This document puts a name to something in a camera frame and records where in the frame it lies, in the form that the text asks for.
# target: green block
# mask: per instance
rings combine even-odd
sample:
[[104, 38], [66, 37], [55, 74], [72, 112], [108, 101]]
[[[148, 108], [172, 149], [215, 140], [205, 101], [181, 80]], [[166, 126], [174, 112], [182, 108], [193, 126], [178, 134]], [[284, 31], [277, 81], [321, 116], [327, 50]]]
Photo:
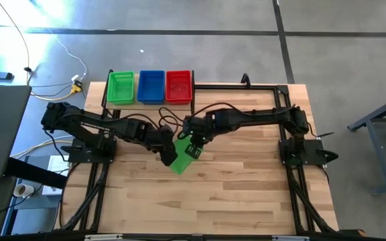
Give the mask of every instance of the green block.
[[174, 173], [181, 175], [184, 170], [191, 164], [191, 162], [195, 160], [193, 157], [189, 156], [189, 154], [186, 153], [186, 149], [190, 144], [190, 136], [182, 140], [178, 139], [174, 142], [174, 144], [178, 157], [170, 165], [170, 168], [172, 169], [172, 171], [174, 171]]

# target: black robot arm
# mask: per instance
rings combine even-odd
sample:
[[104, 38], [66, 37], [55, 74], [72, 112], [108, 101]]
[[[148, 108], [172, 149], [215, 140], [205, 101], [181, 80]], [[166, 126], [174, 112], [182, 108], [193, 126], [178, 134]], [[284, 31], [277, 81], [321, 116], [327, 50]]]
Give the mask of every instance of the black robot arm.
[[99, 155], [114, 155], [114, 139], [102, 133], [92, 133], [85, 128], [89, 127], [115, 135], [126, 142], [141, 145], [154, 153], [158, 152], [165, 165], [170, 165], [176, 158], [172, 143], [174, 132], [167, 125], [156, 128], [152, 123], [137, 118], [111, 119], [79, 109], [67, 102], [49, 103], [41, 124], [44, 130], [66, 131], [84, 143], [84, 147], [75, 145], [64, 147], [63, 150], [67, 152], [81, 151], [81, 148], [86, 148]]
[[191, 145], [186, 152], [198, 158], [199, 149], [218, 135], [241, 127], [275, 124], [282, 125], [291, 134], [288, 140], [279, 142], [283, 161], [298, 164], [307, 157], [311, 164], [323, 165], [337, 158], [337, 154], [322, 149], [320, 140], [305, 140], [304, 135], [309, 132], [306, 113], [294, 106], [252, 111], [220, 108], [206, 112], [204, 117], [186, 116], [182, 134], [178, 138], [190, 135]]

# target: black metal frame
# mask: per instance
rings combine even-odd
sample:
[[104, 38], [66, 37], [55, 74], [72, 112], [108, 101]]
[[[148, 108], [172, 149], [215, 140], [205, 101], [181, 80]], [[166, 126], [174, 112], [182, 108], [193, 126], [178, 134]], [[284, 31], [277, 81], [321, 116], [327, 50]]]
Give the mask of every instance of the black metal frame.
[[[192, 101], [190, 103], [192, 113], [194, 112], [194, 102], [195, 102], [196, 90], [269, 90], [269, 91], [273, 92], [273, 95], [275, 97], [275, 107], [276, 108], [282, 107], [281, 101], [280, 101], [281, 94], [283, 95], [283, 98], [284, 98], [284, 102], [285, 102], [284, 105], [285, 106], [291, 106], [292, 105], [291, 101], [290, 101], [290, 93], [289, 93], [287, 85], [252, 85], [251, 81], [248, 77], [248, 74], [246, 74], [246, 73], [243, 74], [243, 77], [241, 79], [241, 84], [245, 84], [245, 85], [196, 84], [195, 83], [195, 77], [194, 77], [194, 70], [192, 70]], [[107, 78], [107, 83], [105, 84], [105, 89], [107, 88], [107, 86], [108, 86], [108, 78]], [[103, 113], [102, 113], [103, 115], [108, 114], [107, 109], [106, 109], [106, 105], [107, 105], [107, 93], [104, 92], [103, 99], [101, 102], [101, 106], [103, 108]], [[119, 118], [120, 117], [120, 110], [114, 110], [113, 116], [114, 116], [114, 118]], [[281, 135], [281, 140], [287, 139], [286, 134], [285, 134], [285, 130], [281, 125], [279, 126], [279, 133]], [[89, 182], [88, 182], [88, 186], [87, 186], [86, 195], [90, 192], [90, 190], [93, 187], [94, 179], [95, 179], [95, 176], [97, 174], [97, 165], [98, 164], [96, 164], [96, 163], [92, 164], [92, 169], [90, 170], [90, 176], [89, 176]], [[108, 169], [109, 164], [105, 164], [103, 168]], [[285, 168], [287, 171], [287, 176], [292, 175], [292, 168], [289, 165], [285, 165]], [[306, 187], [306, 178], [304, 175], [303, 167], [301, 165], [299, 165], [297, 167], [297, 170], [298, 170], [298, 176], [299, 176], [299, 181], [300, 181], [300, 187], [301, 187], [304, 195], [306, 196], [306, 198], [308, 198], [308, 189]], [[300, 220], [300, 211], [299, 211], [299, 207], [298, 207], [297, 195], [295, 192], [294, 184], [292, 182], [290, 182], [290, 180], [289, 180], [288, 185], [289, 185], [290, 199], [291, 199], [291, 203], [292, 203], [294, 226], [296, 229], [296, 234], [299, 235], [302, 232], [304, 232], [305, 230], [304, 230], [302, 223], [301, 223], [301, 220]], [[104, 188], [101, 188], [101, 190], [98, 194], [98, 197], [97, 197], [93, 223], [92, 223], [92, 226], [90, 227], [91, 230], [97, 231], [98, 227], [99, 227], [99, 221], [101, 218], [100, 214], [101, 214], [101, 209], [102, 209], [102, 204], [103, 204], [104, 190], [105, 190]], [[307, 225], [308, 225], [308, 231], [314, 232], [315, 231], [314, 221], [313, 221], [308, 209], [306, 208], [306, 205], [305, 205], [305, 212], [306, 212], [306, 221], [307, 221]], [[87, 218], [88, 218], [88, 210], [86, 211], [86, 213], [83, 215], [83, 217], [81, 219], [80, 230], [86, 230]], [[132, 238], [134, 238], [134, 236], [135, 236], [134, 234], [125, 234], [125, 235], [129, 235], [129, 237], [132, 236]], [[226, 237], [227, 239], [229, 239], [229, 238], [233, 238], [234, 236], [227, 235], [227, 236], [218, 236], [218, 237], [219, 238]], [[252, 236], [248, 236], [248, 237], [260, 239], [260, 238], [268, 238], [271, 236], [252, 235]]]

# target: gray floor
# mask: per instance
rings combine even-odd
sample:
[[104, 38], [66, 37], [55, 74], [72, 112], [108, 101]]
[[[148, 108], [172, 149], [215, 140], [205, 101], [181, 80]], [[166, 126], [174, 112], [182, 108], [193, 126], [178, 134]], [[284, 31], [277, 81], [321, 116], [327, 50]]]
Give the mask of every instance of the gray floor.
[[[275, 31], [271, 0], [1, 0], [18, 25], [78, 29], [211, 29]], [[286, 31], [386, 32], [383, 0], [279, 0]], [[0, 9], [0, 25], [11, 25]], [[54, 36], [26, 34], [36, 76], [31, 84], [57, 84], [82, 74], [82, 66], [66, 55]], [[193, 35], [60, 35], [69, 50], [89, 68], [90, 81], [104, 81], [114, 70], [195, 69], [196, 80], [238, 82], [243, 72], [259, 83], [286, 83], [278, 37]], [[361, 228], [386, 238], [386, 194], [370, 189], [382, 184], [377, 158], [365, 129], [350, 133], [348, 124], [386, 102], [386, 38], [288, 37], [294, 80], [306, 84], [319, 133], [327, 149], [340, 155], [331, 163], [330, 188], [340, 228]], [[0, 70], [23, 84], [25, 50], [18, 33], [0, 31]], [[36, 88], [55, 93], [60, 88]], [[67, 99], [82, 106], [84, 97]], [[45, 141], [40, 119], [46, 102], [31, 97], [13, 153]], [[34, 155], [56, 154], [44, 147]], [[53, 212], [41, 211], [36, 225], [30, 213], [19, 213], [15, 233], [48, 230]]]

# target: wooden tabletop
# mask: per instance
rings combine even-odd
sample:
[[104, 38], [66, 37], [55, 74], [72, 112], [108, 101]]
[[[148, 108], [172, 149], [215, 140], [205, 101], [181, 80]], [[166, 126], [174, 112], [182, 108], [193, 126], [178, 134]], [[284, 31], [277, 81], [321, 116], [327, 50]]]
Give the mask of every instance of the wooden tabletop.
[[[314, 129], [306, 86], [288, 86], [292, 104], [306, 111]], [[104, 82], [90, 83], [85, 110], [101, 113], [104, 89]], [[268, 90], [197, 90], [195, 109], [220, 101], [242, 110], [275, 107]], [[182, 117], [189, 113], [171, 109]], [[134, 112], [159, 120], [156, 110], [139, 107], [122, 110], [121, 116]], [[277, 151], [279, 138], [277, 125], [244, 127], [218, 136], [182, 175], [165, 167], [158, 155], [118, 140], [99, 232], [295, 234], [287, 176]], [[64, 195], [64, 222], [83, 201], [89, 173], [90, 165], [81, 164], [70, 176]], [[325, 174], [305, 166], [305, 176], [311, 202], [328, 224], [338, 229]], [[300, 210], [306, 228], [301, 204]]]

